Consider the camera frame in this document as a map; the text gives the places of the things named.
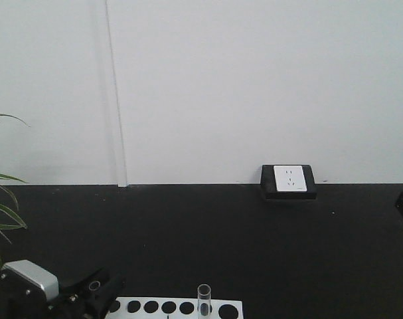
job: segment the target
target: black outlet box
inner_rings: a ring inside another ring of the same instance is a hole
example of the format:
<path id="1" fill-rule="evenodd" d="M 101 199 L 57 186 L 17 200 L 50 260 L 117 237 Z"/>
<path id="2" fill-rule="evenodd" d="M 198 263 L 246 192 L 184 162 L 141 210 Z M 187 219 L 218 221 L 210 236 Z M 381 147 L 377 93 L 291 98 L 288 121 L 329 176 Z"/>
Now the black outlet box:
<path id="1" fill-rule="evenodd" d="M 317 195 L 315 180 L 313 178 L 312 168 L 310 165 L 294 165 L 301 166 L 305 179 L 305 190 L 303 191 L 288 191 L 278 190 L 274 166 L 281 165 L 263 165 L 262 178 L 260 187 L 262 189 L 263 198 L 266 201 L 275 199 L 315 199 Z"/>

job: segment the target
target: test tube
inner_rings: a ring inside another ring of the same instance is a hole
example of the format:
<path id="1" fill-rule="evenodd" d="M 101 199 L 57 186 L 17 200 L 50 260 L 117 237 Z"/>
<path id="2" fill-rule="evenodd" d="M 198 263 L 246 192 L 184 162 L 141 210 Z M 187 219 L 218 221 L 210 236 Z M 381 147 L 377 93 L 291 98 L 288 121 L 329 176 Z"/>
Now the test tube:
<path id="1" fill-rule="evenodd" d="M 199 303 L 198 303 L 198 313 L 199 313 L 199 319 L 210 319 L 210 312 L 211 312 L 211 306 L 210 306 L 210 299 L 211 299 L 211 288 L 207 284 L 201 284 L 197 288 L 198 294 L 199 294 Z"/>

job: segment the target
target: black device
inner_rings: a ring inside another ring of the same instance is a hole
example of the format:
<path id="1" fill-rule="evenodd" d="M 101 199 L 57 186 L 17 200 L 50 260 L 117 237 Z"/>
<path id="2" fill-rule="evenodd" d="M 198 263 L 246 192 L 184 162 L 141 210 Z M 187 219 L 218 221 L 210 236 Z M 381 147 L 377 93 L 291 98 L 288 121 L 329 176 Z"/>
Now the black device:
<path id="1" fill-rule="evenodd" d="M 6 263 L 0 271 L 2 319 L 104 319 L 124 285 L 124 277 L 100 269 L 63 287 L 30 261 Z"/>
<path id="2" fill-rule="evenodd" d="M 315 180 L 310 165 L 263 165 L 260 180 L 263 198 L 315 199 Z"/>

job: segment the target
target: clear glass tube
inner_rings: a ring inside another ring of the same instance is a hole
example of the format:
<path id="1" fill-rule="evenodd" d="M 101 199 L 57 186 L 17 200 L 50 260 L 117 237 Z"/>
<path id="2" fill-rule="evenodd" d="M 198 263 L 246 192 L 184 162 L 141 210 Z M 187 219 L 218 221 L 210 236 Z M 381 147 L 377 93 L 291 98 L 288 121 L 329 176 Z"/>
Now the clear glass tube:
<path id="1" fill-rule="evenodd" d="M 210 313 L 212 310 L 210 305 L 212 290 L 209 285 L 201 284 L 197 288 L 197 292 L 199 295 L 199 303 L 197 306 L 199 319 L 210 319 Z"/>

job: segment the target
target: robotic arm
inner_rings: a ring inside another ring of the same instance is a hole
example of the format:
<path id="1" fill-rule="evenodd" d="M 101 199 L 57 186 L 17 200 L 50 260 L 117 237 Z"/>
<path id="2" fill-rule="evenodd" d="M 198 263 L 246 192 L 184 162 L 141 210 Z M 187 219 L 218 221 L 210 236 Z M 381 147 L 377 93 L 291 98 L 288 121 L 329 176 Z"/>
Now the robotic arm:
<path id="1" fill-rule="evenodd" d="M 63 288 L 40 266 L 15 261 L 0 272 L 0 300 L 7 303 L 6 319 L 104 319 L 124 285 L 124 277 L 100 269 Z"/>

